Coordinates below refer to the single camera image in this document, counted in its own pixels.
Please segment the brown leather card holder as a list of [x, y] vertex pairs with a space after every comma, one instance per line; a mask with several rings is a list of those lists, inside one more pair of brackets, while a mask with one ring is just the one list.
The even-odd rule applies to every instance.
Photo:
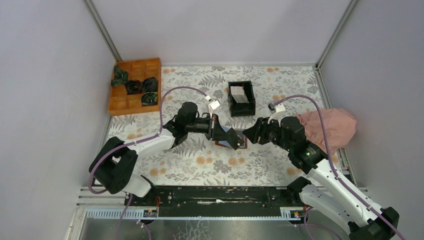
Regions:
[[243, 134], [243, 129], [229, 128], [224, 125], [221, 127], [225, 132], [224, 140], [215, 141], [215, 145], [234, 150], [248, 148], [248, 139]]

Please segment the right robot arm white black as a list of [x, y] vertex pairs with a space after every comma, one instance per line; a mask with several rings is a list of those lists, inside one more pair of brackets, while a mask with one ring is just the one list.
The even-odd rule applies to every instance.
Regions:
[[351, 240], [389, 240], [396, 235], [398, 212], [392, 207], [381, 207], [331, 166], [328, 155], [307, 140], [297, 117], [284, 117], [281, 121], [260, 117], [243, 134], [253, 144], [272, 143], [284, 149], [295, 167], [326, 189], [321, 192], [306, 178], [298, 177], [288, 185], [286, 198], [291, 205], [304, 203], [318, 210], [338, 224]]

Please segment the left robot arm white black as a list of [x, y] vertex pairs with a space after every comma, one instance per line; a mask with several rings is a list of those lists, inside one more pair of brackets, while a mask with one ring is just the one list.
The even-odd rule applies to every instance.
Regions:
[[133, 173], [137, 161], [181, 145], [190, 133], [203, 134], [213, 142], [227, 142], [234, 150], [245, 143], [233, 128], [223, 129], [216, 114], [199, 115], [195, 103], [185, 102], [159, 133], [127, 142], [118, 137], [107, 140], [89, 167], [89, 181], [98, 181], [112, 195], [119, 192], [133, 195], [148, 206], [154, 202], [155, 192], [146, 177]]

